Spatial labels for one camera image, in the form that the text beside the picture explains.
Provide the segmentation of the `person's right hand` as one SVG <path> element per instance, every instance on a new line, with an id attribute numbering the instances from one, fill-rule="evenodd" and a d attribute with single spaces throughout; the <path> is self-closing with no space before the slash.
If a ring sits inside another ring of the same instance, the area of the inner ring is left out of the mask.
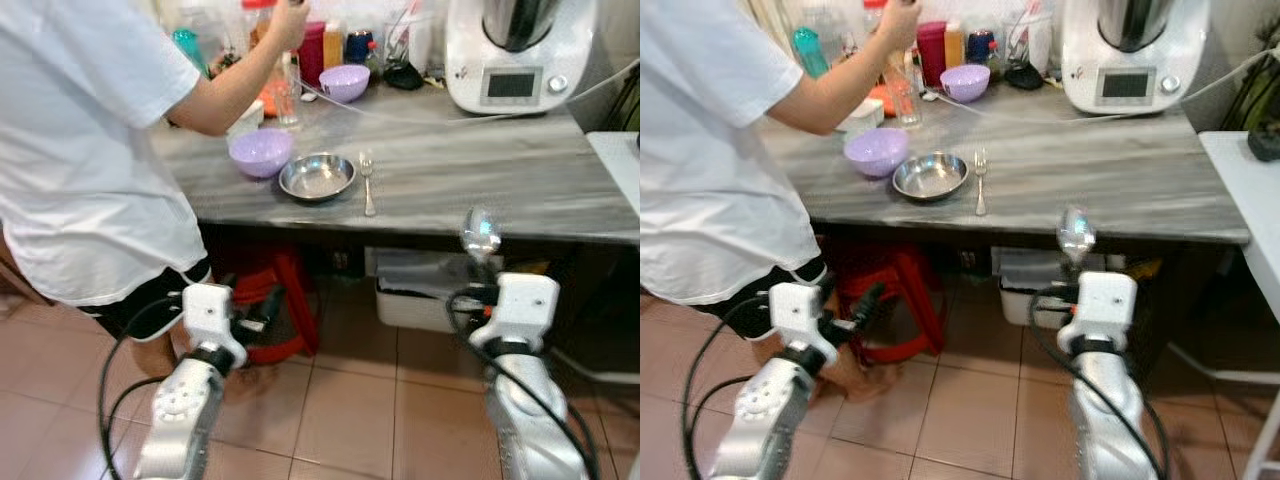
<path id="1" fill-rule="evenodd" d="M 297 49 L 305 41 L 310 10 L 311 6 L 305 0 L 276 1 L 269 27 L 259 45 L 270 46 L 278 52 Z"/>
<path id="2" fill-rule="evenodd" d="M 869 47 L 884 55 L 908 50 L 915 41 L 922 10 L 918 1 L 888 0 Z"/>

